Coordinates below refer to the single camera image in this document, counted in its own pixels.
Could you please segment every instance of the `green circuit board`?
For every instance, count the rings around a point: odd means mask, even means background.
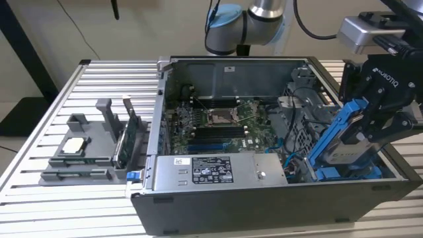
[[[194,109],[190,104],[184,104],[179,105],[175,110],[170,110],[167,114],[172,131],[171,152],[174,155],[191,154],[187,149],[188,141],[192,139],[192,133],[199,127],[242,126],[246,130],[246,137],[225,138],[223,150],[207,150],[196,152],[198,154],[241,153],[243,151],[265,153],[267,148],[278,144],[277,134],[270,125],[265,106],[253,99],[239,100],[235,108],[217,110]],[[222,115],[218,120],[214,117],[217,114]]]

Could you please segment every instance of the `blue latch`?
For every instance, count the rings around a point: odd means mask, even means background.
[[[142,180],[142,172],[131,171],[127,173],[127,181],[139,182]]]
[[[318,176],[319,181],[341,178],[341,175],[335,167],[319,168],[315,174]]]

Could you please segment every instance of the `open computer tower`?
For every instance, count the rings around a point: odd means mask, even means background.
[[[317,179],[307,155],[338,89],[311,57],[170,59],[131,195],[150,235],[354,222],[422,184],[390,144],[374,146],[373,167],[338,168],[353,179]]]

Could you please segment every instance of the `white label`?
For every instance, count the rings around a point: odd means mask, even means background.
[[[225,72],[235,72],[235,66],[225,67]]]
[[[175,165],[190,165],[191,158],[175,158]]]

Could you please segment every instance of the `white wall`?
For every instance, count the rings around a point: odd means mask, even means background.
[[[42,92],[0,31],[0,103],[38,96]]]
[[[119,0],[120,20],[116,21],[110,0],[62,0],[103,60],[155,60],[168,55],[204,55],[208,2]],[[222,1],[229,2],[247,7],[251,1]],[[95,59],[95,54],[56,0],[10,0],[8,3],[52,78],[64,85],[79,61]],[[271,54],[273,49],[266,49],[262,55]]]
[[[168,55],[204,55],[208,0],[119,0],[120,20],[110,0],[60,0],[87,41],[103,60],[154,60]],[[245,9],[253,0],[223,0]],[[10,0],[47,70],[63,86],[82,59],[95,59],[56,0]],[[317,34],[335,34],[346,15],[378,10],[379,0],[299,0],[305,24]],[[271,55],[273,47],[253,48],[251,55]],[[309,38],[297,23],[285,55],[321,59],[350,57],[337,40]]]

